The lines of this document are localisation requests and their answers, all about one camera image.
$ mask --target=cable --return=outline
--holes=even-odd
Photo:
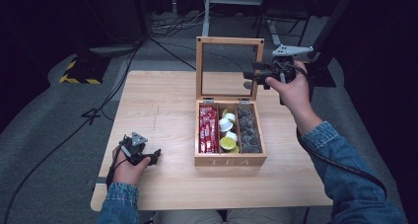
[[[356,168],[353,168],[353,167],[350,167],[350,166],[346,166],[346,165],[337,163],[335,161],[332,161],[332,160],[330,160],[328,158],[322,157],[321,155],[315,153],[315,151],[312,148],[310,148],[309,146],[307,146],[305,144],[305,142],[302,141],[301,134],[299,133],[299,130],[297,130],[297,138],[298,138],[298,141],[301,144],[301,146],[309,154],[314,155],[315,157],[317,157],[322,162],[325,162],[325,163],[327,163],[327,164],[329,164],[329,165],[331,165],[333,167],[336,167],[336,168],[339,168],[339,169],[341,169],[343,171],[352,173],[354,175],[357,175],[359,177],[362,177],[362,178],[368,180],[369,182],[374,183],[376,186],[380,187],[383,190],[383,192],[384,192],[384,198],[387,198],[387,190],[386,190],[386,187],[384,186],[384,184],[379,179],[377,179],[376,177],[372,176],[371,174],[369,174],[367,172],[363,172],[363,171],[358,170]]]
[[[187,49],[190,49],[190,50],[196,50],[193,47],[189,47],[189,46],[185,46],[185,45],[178,45],[178,44],[167,43],[167,42],[159,42],[159,43],[160,44],[169,44],[169,45],[173,45],[173,46],[176,46],[176,47],[183,47],[183,48],[187,48]],[[217,53],[209,52],[209,51],[206,51],[206,50],[204,50],[203,52],[208,53],[208,54],[217,55],[217,56],[220,56],[220,57],[223,57],[223,58],[226,58],[226,59],[230,60],[231,62],[233,62],[234,64],[236,64],[241,69],[241,71],[244,72],[243,68],[236,61],[234,61],[233,59],[231,59],[230,57],[227,57],[227,56],[222,55],[222,54],[217,54]]]
[[[86,125],[90,119],[92,119],[99,111],[102,110],[102,108],[111,100],[111,98],[114,97],[114,95],[116,94],[116,92],[120,89],[122,82],[125,80],[127,73],[129,72],[129,68],[130,68],[130,64],[132,63],[132,59],[135,56],[136,52],[138,51],[138,49],[140,48],[140,45],[142,45],[142,42],[140,44],[138,44],[138,47],[135,49],[135,51],[132,53],[131,58],[129,60],[129,63],[126,67],[125,73],[122,76],[122,79],[119,81],[118,86],[113,89],[110,94],[106,97],[106,99],[104,100],[104,102],[101,104],[101,106],[93,112],[93,114],[87,118],[76,130],[74,130],[69,136],[67,136],[61,143],[59,143],[54,149],[52,149],[48,154],[46,154],[46,156],[44,156],[28,173],[27,175],[24,177],[24,179],[19,183],[18,187],[16,188],[16,190],[14,191],[12,198],[9,201],[7,210],[6,210],[6,214],[4,216],[3,219],[3,224],[7,224],[7,220],[9,218],[9,213],[10,210],[12,209],[12,205],[13,202],[15,201],[15,198],[18,194],[18,192],[21,190],[21,188],[23,187],[23,185],[25,184],[25,182],[27,181],[27,179],[34,173],[34,171],[40,166],[42,165],[42,163],[49,158],[55,151],[57,151],[60,147],[62,147],[68,140],[70,140],[78,131],[80,131],[80,129],[82,129],[84,127],[84,125]]]
[[[123,161],[121,161],[121,162],[119,162],[115,167],[114,167],[114,170],[116,170],[116,168],[120,165],[120,164],[122,164],[122,163],[124,163],[124,162],[126,162],[128,159],[127,158],[125,158]]]
[[[196,17],[192,17],[191,19],[192,20],[190,20],[190,21],[188,21],[188,23],[184,23],[185,22],[185,19],[184,19],[184,17],[183,17],[183,19],[182,19],[182,21],[181,22],[179,22],[179,23],[175,23],[175,20],[177,20],[178,18],[175,18],[173,21],[172,21],[172,23],[170,24],[170,25],[163,25],[163,26],[161,26],[161,27],[155,27],[155,28],[151,28],[151,36],[152,37],[172,37],[172,36],[174,36],[174,35],[176,35],[178,32],[180,32],[181,30],[189,30],[189,29],[192,29],[193,27],[195,27],[195,26],[197,26],[197,25],[200,25],[200,24],[203,24],[203,22],[199,22],[199,23],[196,23],[196,24],[192,24],[195,20],[197,20],[197,19],[199,19],[199,18],[201,18],[202,16],[203,16],[203,14],[205,13],[205,11],[203,11],[203,12],[201,12],[200,14],[198,14]],[[154,30],[160,30],[160,29],[167,29],[166,30],[166,32],[164,33],[164,34],[158,34],[158,33],[155,33],[154,32]]]
[[[181,62],[183,62],[183,63],[187,64],[190,68],[192,68],[192,69],[196,70],[196,68],[195,68],[193,65],[191,65],[191,64],[189,64],[189,63],[187,63],[187,62],[186,62],[185,60],[183,60],[182,58],[178,57],[177,55],[173,54],[171,51],[167,50],[165,47],[163,47],[163,46],[162,46],[159,42],[157,42],[156,40],[152,39],[151,37],[150,37],[150,40],[151,40],[152,42],[154,42],[156,45],[158,45],[159,47],[161,47],[163,50],[165,50],[166,52],[168,52],[170,55],[174,56],[176,59],[178,59],[178,60],[180,60]]]
[[[93,16],[95,17],[96,21],[98,22],[99,26],[104,30],[104,32],[112,39],[116,40],[119,43],[128,43],[128,44],[136,44],[138,41],[141,41],[141,38],[138,38],[134,42],[128,42],[120,40],[116,37],[114,37],[111,33],[108,32],[108,30],[105,28],[105,26],[102,24],[101,20],[99,19],[98,15],[95,13],[95,10],[93,9],[92,5],[90,4],[89,0],[84,0],[89,7],[90,11],[92,12]]]
[[[108,120],[110,120],[110,121],[114,121],[114,119],[113,119],[113,118],[111,118],[111,117],[107,116],[107,114],[105,114],[104,109],[101,109],[101,112],[102,112],[102,114],[104,115],[104,117],[105,117],[105,118],[107,118],[107,119],[108,119]]]
[[[304,215],[304,224],[307,224],[308,223],[308,215],[309,215],[309,213],[310,213],[310,208],[309,207],[307,207],[307,210],[305,211],[305,215]]]
[[[113,156],[110,168],[108,169],[108,173],[107,173],[107,176],[105,178],[105,186],[106,186],[107,190],[110,187],[111,183],[113,182],[114,170],[116,169],[117,166],[119,166],[122,162],[124,162],[124,161],[122,161],[119,164],[117,164],[116,167],[114,166],[116,164],[117,157],[119,156],[120,149],[121,149],[120,145],[117,146],[117,150],[116,150],[116,152]]]
[[[302,69],[302,68],[300,68],[298,66],[292,65],[290,63],[287,63],[287,64],[285,63],[285,66],[294,68],[295,70],[298,70],[299,72],[301,72],[307,78],[308,81],[310,81],[310,79],[308,77],[308,73],[304,69]],[[373,175],[371,175],[371,174],[369,174],[367,172],[364,172],[364,171],[358,170],[356,168],[353,168],[353,167],[350,167],[350,166],[347,166],[347,165],[343,165],[343,164],[340,164],[338,162],[332,161],[332,160],[330,160],[328,158],[322,157],[320,154],[316,153],[312,148],[310,148],[308,145],[305,144],[305,142],[302,140],[301,133],[299,132],[298,129],[296,130],[296,137],[298,138],[298,141],[301,144],[301,146],[309,154],[317,157],[320,161],[325,162],[325,163],[327,163],[327,164],[329,164],[329,165],[331,165],[333,167],[336,167],[336,168],[339,168],[339,169],[341,169],[343,171],[346,171],[346,172],[349,172],[351,174],[357,175],[357,176],[359,176],[361,178],[364,178],[364,179],[366,179],[366,180],[374,183],[376,186],[380,187],[383,190],[383,192],[384,192],[384,198],[387,198],[387,190],[386,190],[386,187],[384,186],[384,184],[379,179],[377,179],[376,177],[374,177]]]

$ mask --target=metal hinge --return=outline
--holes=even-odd
[[[240,104],[249,104],[249,99],[240,99]]]
[[[213,98],[204,98],[203,103],[205,104],[213,104],[215,103],[215,100]]]

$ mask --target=person's right hand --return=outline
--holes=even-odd
[[[300,61],[295,60],[295,66],[307,71],[305,64]],[[311,107],[308,81],[298,70],[296,70],[296,78],[289,84],[281,83],[271,77],[266,78],[265,82],[280,94],[291,113],[305,111]]]
[[[307,71],[304,63],[300,61],[295,60],[295,66]],[[281,83],[271,77],[266,78],[265,82],[280,94],[302,135],[322,123],[311,107],[310,87],[307,78],[301,72],[296,70],[296,78],[289,84]]]

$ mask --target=person's left hand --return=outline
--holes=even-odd
[[[113,149],[113,157],[116,155],[118,147]],[[119,152],[117,156],[116,165],[125,160],[125,154],[123,151]],[[128,161],[122,162],[119,166],[117,166],[116,170],[114,170],[113,182],[114,183],[125,183],[136,186],[141,178],[142,173],[148,167],[151,158],[146,157],[142,160],[138,165],[133,166]]]

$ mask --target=chair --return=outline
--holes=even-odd
[[[288,31],[286,36],[290,37],[299,37],[298,45],[301,45],[302,39],[304,37],[305,31],[307,29],[308,23],[310,21],[311,15],[308,12],[307,5],[305,0],[262,0],[260,13],[255,18],[255,21],[252,25],[254,28],[257,24],[257,35],[258,38],[260,33],[260,28],[263,20],[271,21],[285,21],[293,22],[293,27]],[[305,21],[304,29],[302,30],[301,35],[290,35],[292,30],[298,24],[299,21]]]

